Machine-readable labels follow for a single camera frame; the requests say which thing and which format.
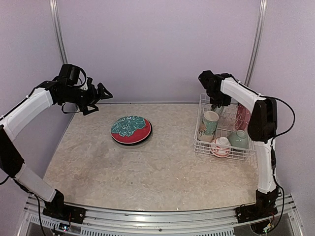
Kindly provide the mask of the light blue flower plate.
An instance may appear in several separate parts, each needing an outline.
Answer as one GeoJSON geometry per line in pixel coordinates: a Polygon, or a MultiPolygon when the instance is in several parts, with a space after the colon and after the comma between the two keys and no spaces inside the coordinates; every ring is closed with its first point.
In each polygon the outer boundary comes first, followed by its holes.
{"type": "Polygon", "coordinates": [[[212,104],[211,111],[215,112],[218,116],[221,116],[224,111],[224,106],[217,106],[212,104]]]}

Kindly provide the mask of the red polka dot plate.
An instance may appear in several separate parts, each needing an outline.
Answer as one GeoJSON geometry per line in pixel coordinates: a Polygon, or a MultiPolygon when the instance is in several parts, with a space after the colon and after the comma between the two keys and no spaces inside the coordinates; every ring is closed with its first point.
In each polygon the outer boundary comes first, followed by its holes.
{"type": "Polygon", "coordinates": [[[251,114],[249,110],[246,107],[244,107],[242,104],[239,104],[237,113],[236,113],[235,129],[246,131],[250,118],[251,118],[251,114]]]}

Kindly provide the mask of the red teal floral plate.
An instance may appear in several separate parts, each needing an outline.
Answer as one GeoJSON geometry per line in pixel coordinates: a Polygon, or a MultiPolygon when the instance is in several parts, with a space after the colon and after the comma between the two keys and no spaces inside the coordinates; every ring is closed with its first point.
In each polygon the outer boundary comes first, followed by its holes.
{"type": "Polygon", "coordinates": [[[131,136],[137,129],[142,129],[149,121],[141,116],[125,116],[114,122],[110,133],[119,134],[122,137],[131,136]]]}

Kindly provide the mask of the black striped rim plate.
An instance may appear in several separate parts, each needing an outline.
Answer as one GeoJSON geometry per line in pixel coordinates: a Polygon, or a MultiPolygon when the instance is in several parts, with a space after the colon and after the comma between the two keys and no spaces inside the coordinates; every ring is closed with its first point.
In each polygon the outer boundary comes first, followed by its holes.
{"type": "Polygon", "coordinates": [[[153,132],[153,127],[149,122],[142,129],[137,129],[131,136],[122,137],[119,134],[111,133],[114,142],[123,146],[135,146],[148,140],[153,132]]]}

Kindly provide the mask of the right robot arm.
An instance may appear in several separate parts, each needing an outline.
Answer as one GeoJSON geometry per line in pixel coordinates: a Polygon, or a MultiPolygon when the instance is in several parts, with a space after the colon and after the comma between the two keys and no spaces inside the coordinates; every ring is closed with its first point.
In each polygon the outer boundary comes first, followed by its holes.
{"type": "Polygon", "coordinates": [[[253,141],[258,158],[258,189],[255,204],[235,209],[239,223],[276,215],[276,199],[280,185],[276,181],[274,140],[277,133],[278,98],[261,95],[242,84],[231,74],[213,74],[203,71],[198,77],[210,98],[210,104],[228,106],[232,99],[247,108],[251,114],[248,135],[253,141]]]}

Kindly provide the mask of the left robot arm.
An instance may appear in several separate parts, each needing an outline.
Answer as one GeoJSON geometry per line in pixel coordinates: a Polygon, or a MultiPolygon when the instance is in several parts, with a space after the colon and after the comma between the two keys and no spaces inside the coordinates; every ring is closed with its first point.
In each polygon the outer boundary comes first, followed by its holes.
{"type": "Polygon", "coordinates": [[[94,86],[91,77],[85,76],[84,81],[78,83],[81,74],[85,74],[82,68],[63,64],[58,76],[36,86],[26,98],[0,118],[0,168],[24,191],[45,202],[45,215],[65,220],[72,213],[64,203],[64,195],[25,164],[13,142],[32,120],[55,104],[74,104],[86,116],[98,111],[98,101],[113,97],[102,83],[94,86]]]}

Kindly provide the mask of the teal floral cup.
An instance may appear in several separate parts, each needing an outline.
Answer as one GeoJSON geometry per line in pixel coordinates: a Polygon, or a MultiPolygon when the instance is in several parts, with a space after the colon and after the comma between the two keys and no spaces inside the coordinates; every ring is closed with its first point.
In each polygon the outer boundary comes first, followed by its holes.
{"type": "Polygon", "coordinates": [[[219,115],[214,111],[206,111],[200,121],[197,139],[202,142],[212,142],[215,136],[219,115]]]}

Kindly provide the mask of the light green bowl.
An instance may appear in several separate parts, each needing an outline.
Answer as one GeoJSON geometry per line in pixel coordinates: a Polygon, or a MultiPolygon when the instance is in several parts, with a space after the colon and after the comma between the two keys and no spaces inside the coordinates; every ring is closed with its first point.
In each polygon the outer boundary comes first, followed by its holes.
{"type": "Polygon", "coordinates": [[[227,138],[233,147],[245,149],[249,148],[248,135],[244,130],[234,131],[227,138]]]}

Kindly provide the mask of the red white small bowl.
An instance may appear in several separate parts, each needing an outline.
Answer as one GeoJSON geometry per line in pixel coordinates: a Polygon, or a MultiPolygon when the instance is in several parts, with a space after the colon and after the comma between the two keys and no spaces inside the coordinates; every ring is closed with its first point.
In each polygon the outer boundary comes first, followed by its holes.
{"type": "Polygon", "coordinates": [[[218,158],[227,158],[231,152],[231,144],[226,137],[218,137],[212,140],[211,154],[218,158]]]}

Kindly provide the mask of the left aluminium post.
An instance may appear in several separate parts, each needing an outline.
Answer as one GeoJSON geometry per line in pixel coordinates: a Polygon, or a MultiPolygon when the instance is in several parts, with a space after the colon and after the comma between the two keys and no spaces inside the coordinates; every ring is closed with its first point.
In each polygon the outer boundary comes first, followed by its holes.
{"type": "Polygon", "coordinates": [[[58,3],[56,0],[49,0],[49,5],[50,5],[52,22],[53,22],[54,32],[56,36],[56,41],[57,41],[61,61],[63,64],[68,64],[65,45],[63,42],[62,27],[61,27],[60,18],[59,18],[58,3]]]}

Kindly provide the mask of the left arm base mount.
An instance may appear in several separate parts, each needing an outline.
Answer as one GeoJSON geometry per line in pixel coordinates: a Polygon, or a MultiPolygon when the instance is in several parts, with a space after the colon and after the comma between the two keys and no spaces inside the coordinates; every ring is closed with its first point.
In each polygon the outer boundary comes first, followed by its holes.
{"type": "Polygon", "coordinates": [[[86,209],[66,205],[63,193],[57,192],[51,202],[44,202],[43,215],[70,223],[83,224],[86,209]]]}

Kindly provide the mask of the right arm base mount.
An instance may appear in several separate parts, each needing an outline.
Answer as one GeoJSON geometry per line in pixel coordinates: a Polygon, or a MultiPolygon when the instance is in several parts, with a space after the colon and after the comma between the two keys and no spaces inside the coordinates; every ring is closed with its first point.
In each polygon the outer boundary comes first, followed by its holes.
{"type": "Polygon", "coordinates": [[[235,209],[238,223],[270,217],[278,213],[276,200],[258,197],[255,204],[241,205],[235,209]]]}

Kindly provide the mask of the aluminium front rail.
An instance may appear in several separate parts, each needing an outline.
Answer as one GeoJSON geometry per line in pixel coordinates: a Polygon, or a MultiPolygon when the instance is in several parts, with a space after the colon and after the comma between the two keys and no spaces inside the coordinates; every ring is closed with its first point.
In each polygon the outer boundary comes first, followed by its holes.
{"type": "Polygon", "coordinates": [[[69,231],[59,229],[63,221],[38,216],[43,209],[35,197],[27,199],[17,236],[251,236],[254,222],[238,223],[235,208],[193,211],[128,211],[84,206],[82,224],[71,223],[69,231]]]}

